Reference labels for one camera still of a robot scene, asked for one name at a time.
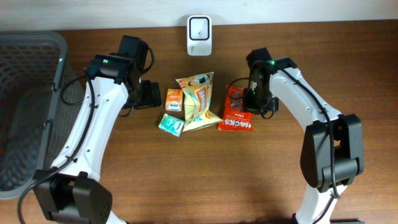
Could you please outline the red Hacks snack bag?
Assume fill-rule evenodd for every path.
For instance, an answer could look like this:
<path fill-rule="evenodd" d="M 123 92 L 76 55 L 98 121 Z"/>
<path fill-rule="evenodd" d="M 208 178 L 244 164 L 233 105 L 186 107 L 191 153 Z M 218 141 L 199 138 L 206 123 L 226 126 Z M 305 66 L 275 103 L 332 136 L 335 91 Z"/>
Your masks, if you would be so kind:
<path fill-rule="evenodd" d="M 252 131 L 252 114 L 243 111 L 243 89 L 231 86 L 224 101 L 222 122 L 218 124 L 220 131 Z"/>

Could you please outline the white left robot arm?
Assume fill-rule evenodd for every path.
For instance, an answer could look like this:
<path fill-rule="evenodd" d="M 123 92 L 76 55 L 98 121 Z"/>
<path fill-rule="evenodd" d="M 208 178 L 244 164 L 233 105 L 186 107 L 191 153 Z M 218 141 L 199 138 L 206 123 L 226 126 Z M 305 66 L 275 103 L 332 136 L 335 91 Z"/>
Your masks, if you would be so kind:
<path fill-rule="evenodd" d="M 141 76 L 148 53 L 98 54 L 85 69 L 85 98 L 71 133 L 49 171 L 36 170 L 34 193 L 44 217 L 57 223 L 123 223 L 113 196 L 99 183 L 105 147 L 119 112 L 148 108 Z"/>

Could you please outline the teal tissue pack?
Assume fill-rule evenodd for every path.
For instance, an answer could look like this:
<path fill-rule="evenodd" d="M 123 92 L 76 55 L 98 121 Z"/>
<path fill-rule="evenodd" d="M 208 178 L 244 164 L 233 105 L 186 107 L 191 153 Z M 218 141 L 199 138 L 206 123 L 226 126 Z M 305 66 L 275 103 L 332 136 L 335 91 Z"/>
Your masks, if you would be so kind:
<path fill-rule="evenodd" d="M 165 113 L 158 125 L 159 129 L 179 137 L 182 133 L 185 122 Z"/>

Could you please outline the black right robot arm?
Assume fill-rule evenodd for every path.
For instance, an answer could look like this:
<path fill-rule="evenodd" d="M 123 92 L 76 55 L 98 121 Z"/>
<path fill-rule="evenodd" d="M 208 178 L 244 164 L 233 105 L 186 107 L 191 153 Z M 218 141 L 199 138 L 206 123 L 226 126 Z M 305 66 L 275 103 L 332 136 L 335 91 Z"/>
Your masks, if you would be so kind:
<path fill-rule="evenodd" d="M 364 170 L 363 127 L 355 114 L 329 105 L 290 58 L 246 59 L 254 97 L 283 102 L 304 131 L 300 168 L 307 186 L 293 223 L 329 223 L 341 194 Z"/>

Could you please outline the beige chips bag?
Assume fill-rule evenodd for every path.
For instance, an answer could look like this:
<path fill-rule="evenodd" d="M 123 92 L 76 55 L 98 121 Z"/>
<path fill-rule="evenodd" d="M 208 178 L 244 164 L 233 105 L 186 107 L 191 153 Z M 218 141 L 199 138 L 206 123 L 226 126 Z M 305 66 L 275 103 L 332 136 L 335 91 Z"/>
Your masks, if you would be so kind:
<path fill-rule="evenodd" d="M 202 73 L 176 82 L 184 94 L 185 124 L 183 132 L 205 128 L 222 122 L 210 111 L 214 72 Z"/>

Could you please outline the orange tissue pack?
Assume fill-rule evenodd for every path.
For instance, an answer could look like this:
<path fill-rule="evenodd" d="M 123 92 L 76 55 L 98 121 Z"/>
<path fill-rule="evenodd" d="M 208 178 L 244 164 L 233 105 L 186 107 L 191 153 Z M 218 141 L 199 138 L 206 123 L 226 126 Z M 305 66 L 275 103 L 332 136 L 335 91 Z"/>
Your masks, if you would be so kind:
<path fill-rule="evenodd" d="M 183 91 L 179 89 L 167 90 L 167 97 L 165 101 L 165 109 L 167 111 L 181 111 L 183 102 Z"/>

